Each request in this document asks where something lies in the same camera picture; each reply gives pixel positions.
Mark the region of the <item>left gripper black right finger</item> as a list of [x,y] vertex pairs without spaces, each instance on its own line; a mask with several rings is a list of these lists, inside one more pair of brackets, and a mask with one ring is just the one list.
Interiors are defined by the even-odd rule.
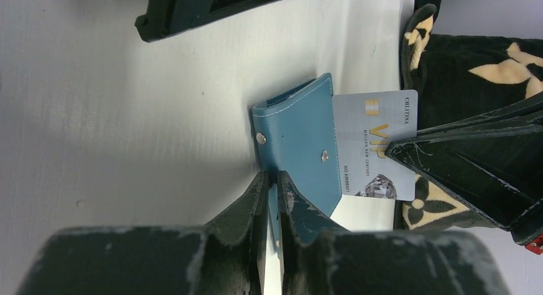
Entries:
[[340,294],[352,233],[317,209],[286,171],[277,177],[283,294]]

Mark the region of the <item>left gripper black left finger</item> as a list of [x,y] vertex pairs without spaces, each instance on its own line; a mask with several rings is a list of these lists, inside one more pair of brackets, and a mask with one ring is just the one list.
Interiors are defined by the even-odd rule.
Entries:
[[204,294],[262,294],[268,231],[268,172],[210,222],[203,261]]

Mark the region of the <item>silver VIP credit card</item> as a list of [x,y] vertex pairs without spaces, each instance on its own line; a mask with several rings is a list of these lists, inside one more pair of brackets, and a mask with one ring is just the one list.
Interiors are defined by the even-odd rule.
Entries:
[[344,195],[411,201],[414,171],[388,158],[393,141],[417,133],[415,90],[335,95],[332,98],[341,191]]

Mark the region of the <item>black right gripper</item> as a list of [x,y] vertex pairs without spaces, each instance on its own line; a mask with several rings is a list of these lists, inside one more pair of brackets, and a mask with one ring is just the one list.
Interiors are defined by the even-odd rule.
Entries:
[[496,226],[511,230],[515,244],[542,255],[542,128],[451,130],[537,111],[542,111],[542,92],[488,113],[418,130],[418,137],[390,143],[385,154]]

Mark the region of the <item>blue leather card holder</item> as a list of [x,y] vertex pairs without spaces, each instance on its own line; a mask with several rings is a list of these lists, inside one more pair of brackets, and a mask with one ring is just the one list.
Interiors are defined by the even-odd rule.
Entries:
[[261,168],[288,172],[327,216],[341,199],[332,96],[332,76],[324,73],[251,109]]

